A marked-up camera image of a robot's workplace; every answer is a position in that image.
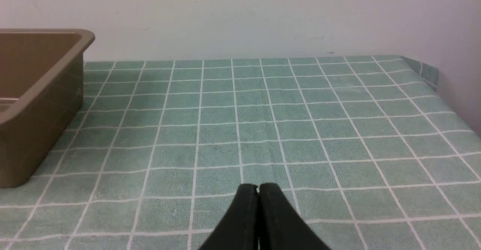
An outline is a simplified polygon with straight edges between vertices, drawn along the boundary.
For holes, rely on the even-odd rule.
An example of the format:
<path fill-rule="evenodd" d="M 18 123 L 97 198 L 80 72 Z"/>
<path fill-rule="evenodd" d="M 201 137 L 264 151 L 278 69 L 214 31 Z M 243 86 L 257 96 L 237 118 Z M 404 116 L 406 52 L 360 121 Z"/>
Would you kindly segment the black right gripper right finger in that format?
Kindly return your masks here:
<path fill-rule="evenodd" d="M 260 185 L 261 250 L 328 250 L 275 183 Z"/>

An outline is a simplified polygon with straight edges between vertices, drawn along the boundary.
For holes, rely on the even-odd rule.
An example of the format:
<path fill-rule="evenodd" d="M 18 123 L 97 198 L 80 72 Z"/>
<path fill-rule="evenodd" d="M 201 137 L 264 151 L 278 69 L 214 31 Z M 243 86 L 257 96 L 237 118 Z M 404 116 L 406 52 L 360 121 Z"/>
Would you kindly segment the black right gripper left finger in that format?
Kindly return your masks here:
<path fill-rule="evenodd" d="M 221 221 L 200 250 L 257 250 L 257 186 L 240 184 Z"/>

